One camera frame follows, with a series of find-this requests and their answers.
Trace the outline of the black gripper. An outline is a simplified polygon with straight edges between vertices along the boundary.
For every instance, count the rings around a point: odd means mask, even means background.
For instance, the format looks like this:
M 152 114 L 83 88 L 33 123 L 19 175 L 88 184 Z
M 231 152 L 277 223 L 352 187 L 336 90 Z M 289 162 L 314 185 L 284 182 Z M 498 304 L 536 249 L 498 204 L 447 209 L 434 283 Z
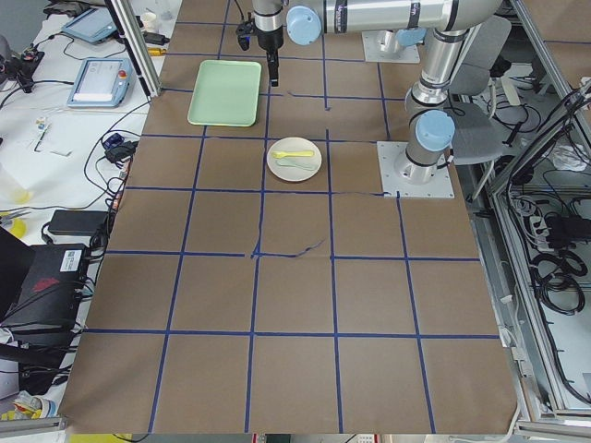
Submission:
M 273 50 L 266 53 L 267 67 L 269 70 L 270 85 L 279 86 L 279 55 L 278 51 L 283 46 L 283 28 L 266 31 L 257 29 L 259 47 L 262 50 Z

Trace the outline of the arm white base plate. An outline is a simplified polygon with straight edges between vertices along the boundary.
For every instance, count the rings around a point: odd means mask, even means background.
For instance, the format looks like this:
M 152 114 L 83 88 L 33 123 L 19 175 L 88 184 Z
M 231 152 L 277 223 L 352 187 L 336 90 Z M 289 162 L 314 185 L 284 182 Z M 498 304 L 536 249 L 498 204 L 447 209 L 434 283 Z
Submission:
M 382 194 L 386 198 L 454 198 L 443 153 L 437 163 L 419 166 L 407 158 L 406 145 L 402 141 L 377 143 Z
M 426 29 L 374 30 L 362 33 L 366 62 L 418 64 L 417 46 L 424 41 Z

